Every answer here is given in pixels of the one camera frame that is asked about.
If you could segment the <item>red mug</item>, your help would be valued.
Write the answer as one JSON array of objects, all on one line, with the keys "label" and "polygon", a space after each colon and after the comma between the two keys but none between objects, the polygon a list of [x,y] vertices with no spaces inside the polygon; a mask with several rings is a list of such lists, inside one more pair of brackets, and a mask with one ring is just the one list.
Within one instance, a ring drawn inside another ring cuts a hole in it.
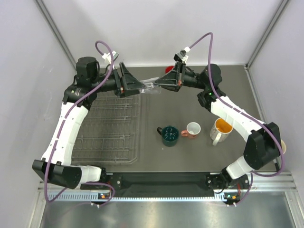
[{"label": "red mug", "polygon": [[165,69],[165,73],[167,74],[168,72],[172,71],[174,69],[174,66],[168,66]]}]

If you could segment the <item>clear plastic cup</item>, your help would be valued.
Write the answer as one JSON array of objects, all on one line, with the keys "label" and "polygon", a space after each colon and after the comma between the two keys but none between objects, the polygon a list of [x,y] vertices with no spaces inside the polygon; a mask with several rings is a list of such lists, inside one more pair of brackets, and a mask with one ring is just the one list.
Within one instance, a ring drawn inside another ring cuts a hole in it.
[{"label": "clear plastic cup", "polygon": [[154,84],[154,82],[159,79],[158,77],[141,80],[144,84],[144,88],[140,89],[140,94],[152,94],[159,95],[161,93],[161,87]]}]

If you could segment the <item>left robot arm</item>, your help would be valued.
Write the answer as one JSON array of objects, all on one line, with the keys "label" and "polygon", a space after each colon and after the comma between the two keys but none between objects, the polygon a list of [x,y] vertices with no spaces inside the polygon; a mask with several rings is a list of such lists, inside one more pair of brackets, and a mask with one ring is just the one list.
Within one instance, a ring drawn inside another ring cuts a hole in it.
[{"label": "left robot arm", "polygon": [[73,166],[72,151],[76,137],[93,101],[100,92],[113,91],[118,97],[139,94],[145,85],[119,64],[119,74],[114,66],[107,74],[99,72],[94,57],[82,57],[76,63],[76,75],[72,85],[64,92],[61,113],[51,142],[41,159],[34,160],[33,171],[45,182],[74,189],[91,182],[101,189],[107,184],[102,168],[96,166]]}]

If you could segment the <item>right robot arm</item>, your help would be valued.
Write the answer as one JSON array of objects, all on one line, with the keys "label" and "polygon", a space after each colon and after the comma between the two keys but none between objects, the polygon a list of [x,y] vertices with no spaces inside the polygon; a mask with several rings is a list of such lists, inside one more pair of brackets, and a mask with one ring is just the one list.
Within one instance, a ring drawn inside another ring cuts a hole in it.
[{"label": "right robot arm", "polygon": [[221,171],[221,181],[226,188],[233,188],[239,178],[259,170],[283,153],[279,127],[266,124],[250,116],[235,105],[219,88],[221,70],[209,64],[197,74],[181,62],[154,84],[166,90],[178,92],[182,86],[201,89],[197,95],[199,104],[210,113],[222,118],[236,130],[246,142],[243,155]]}]

